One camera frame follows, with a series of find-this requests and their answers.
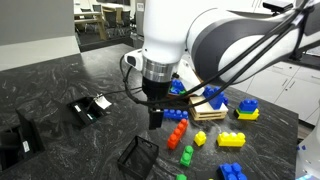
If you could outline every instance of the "desk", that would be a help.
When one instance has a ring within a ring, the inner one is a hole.
[[[235,120],[234,108],[252,96],[233,88],[225,91],[229,98],[228,116],[223,121],[190,120],[174,151],[166,148],[166,142],[176,122],[165,120],[161,129],[149,131],[147,109],[133,103],[125,93],[106,97],[113,103],[108,110],[110,115],[81,131],[74,128],[74,117],[66,104],[84,96],[123,89],[118,60],[131,50],[129,46],[116,45],[1,72],[0,117],[6,120],[0,121],[1,127],[17,124],[14,108],[18,108],[27,118],[34,118],[46,148],[1,178],[124,179],[117,159],[132,138],[139,135],[160,146],[149,179],[174,179],[176,174],[184,173],[193,180],[199,172],[214,173],[219,164],[234,161],[259,180],[294,179],[298,115],[259,100],[261,115],[257,122]],[[139,72],[133,72],[132,87],[141,85],[140,77]],[[207,133],[202,148],[192,143],[199,129]],[[241,131],[247,142],[240,150],[217,147],[215,140],[221,131]],[[195,147],[189,168],[179,165],[185,145]]]
[[[74,24],[86,24],[86,23],[97,23],[100,38],[103,40],[107,40],[106,31],[104,29],[104,21],[102,19],[101,12],[81,12],[81,13],[74,13],[75,17],[79,16],[94,16],[94,19],[76,19],[74,20]]]
[[[121,11],[123,11],[123,7],[121,6],[110,6],[110,5],[102,5],[103,12],[117,11],[117,22],[121,22]]]

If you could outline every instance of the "yellow lego tower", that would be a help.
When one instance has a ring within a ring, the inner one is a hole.
[[[204,143],[206,143],[207,137],[206,134],[203,131],[199,131],[196,136],[194,137],[194,142],[198,145],[198,146],[202,146],[204,145]]]
[[[223,132],[219,134],[217,141],[219,146],[229,146],[229,147],[242,147],[246,136],[243,133],[227,133]]]

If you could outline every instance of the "blue lego tower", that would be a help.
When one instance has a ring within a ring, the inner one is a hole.
[[[240,112],[254,112],[258,108],[258,101],[256,99],[245,99],[239,105]]]
[[[247,176],[241,172],[241,169],[238,163],[225,163],[219,166],[218,171],[220,171],[224,180],[247,180]]]
[[[204,92],[203,92],[203,96],[205,98],[208,98],[210,97],[211,95],[213,95],[216,91],[218,91],[219,88],[218,87],[215,87],[215,88],[212,88],[211,86],[206,86],[206,88],[204,89]],[[215,98],[211,99],[209,101],[209,104],[211,105],[211,107],[214,109],[214,110],[219,110],[222,103],[228,103],[228,100],[225,100],[225,97],[224,97],[224,92],[221,92],[220,94],[218,94]]]

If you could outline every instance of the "wooden pallet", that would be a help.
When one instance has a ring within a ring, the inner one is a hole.
[[[190,97],[189,104],[195,104],[204,100],[203,96],[199,97]],[[201,120],[215,120],[215,119],[224,119],[227,115],[228,108],[222,103],[219,110],[214,110],[209,103],[204,103],[199,106],[190,108],[190,112],[193,116],[193,119],[196,121]]]

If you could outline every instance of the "black container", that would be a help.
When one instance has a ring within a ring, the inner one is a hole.
[[[107,112],[95,103],[93,97],[78,99],[69,103],[67,106],[69,106],[72,112],[78,116],[77,119],[80,120],[81,123],[80,129],[95,123],[101,117],[107,115]]]
[[[0,132],[0,175],[45,150],[34,121],[16,113],[20,125]]]
[[[146,179],[158,154],[158,145],[135,136],[118,159],[118,168],[134,179]]]

